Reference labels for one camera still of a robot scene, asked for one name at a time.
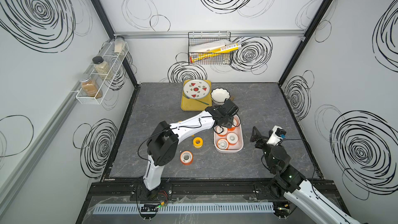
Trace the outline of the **orange sealing tape roll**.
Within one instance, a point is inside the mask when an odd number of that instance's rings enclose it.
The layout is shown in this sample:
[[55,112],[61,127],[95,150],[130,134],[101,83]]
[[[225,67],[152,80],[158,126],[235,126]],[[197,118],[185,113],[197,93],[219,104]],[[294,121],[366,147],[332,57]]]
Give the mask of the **orange sealing tape roll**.
[[217,141],[217,147],[219,150],[227,150],[229,148],[229,142],[226,139],[219,139]]
[[238,137],[238,135],[236,133],[229,132],[227,134],[227,141],[228,141],[229,145],[233,146],[233,145],[236,145],[238,143],[239,137]]
[[239,125],[240,125],[239,119],[234,118],[231,127],[228,128],[228,131],[234,131]]
[[190,151],[183,151],[180,155],[180,161],[185,166],[190,165],[193,162],[193,154]]
[[220,137],[224,137],[227,135],[228,133],[228,129],[226,127],[221,127],[221,126],[216,126],[215,128],[215,133],[220,136]]

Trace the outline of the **yellow sealing tape roll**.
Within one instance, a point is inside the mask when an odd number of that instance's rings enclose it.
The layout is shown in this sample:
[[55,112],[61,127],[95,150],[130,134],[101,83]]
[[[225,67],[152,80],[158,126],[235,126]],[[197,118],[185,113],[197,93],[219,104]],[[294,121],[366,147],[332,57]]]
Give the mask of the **yellow sealing tape roll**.
[[193,139],[193,146],[197,149],[202,148],[203,147],[203,139],[200,137],[195,137]]

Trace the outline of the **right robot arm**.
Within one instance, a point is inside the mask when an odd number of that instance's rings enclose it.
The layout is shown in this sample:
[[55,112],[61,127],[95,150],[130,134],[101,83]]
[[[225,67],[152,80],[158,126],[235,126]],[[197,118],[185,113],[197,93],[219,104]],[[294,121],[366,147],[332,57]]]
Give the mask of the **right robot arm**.
[[262,150],[261,162],[274,175],[271,187],[317,224],[358,224],[359,221],[338,208],[290,164],[291,157],[282,145],[286,133],[277,125],[268,136],[262,135],[256,127],[252,129],[250,141]]

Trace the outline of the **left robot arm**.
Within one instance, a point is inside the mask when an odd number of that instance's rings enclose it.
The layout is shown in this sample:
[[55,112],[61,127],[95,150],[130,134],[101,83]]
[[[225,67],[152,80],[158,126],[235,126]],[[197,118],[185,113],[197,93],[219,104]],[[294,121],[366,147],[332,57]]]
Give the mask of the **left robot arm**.
[[178,145],[188,137],[216,126],[231,128],[238,106],[231,100],[222,105],[209,106],[199,114],[177,123],[160,122],[146,140],[148,161],[143,176],[147,190],[153,191],[161,184],[164,166],[171,162]]

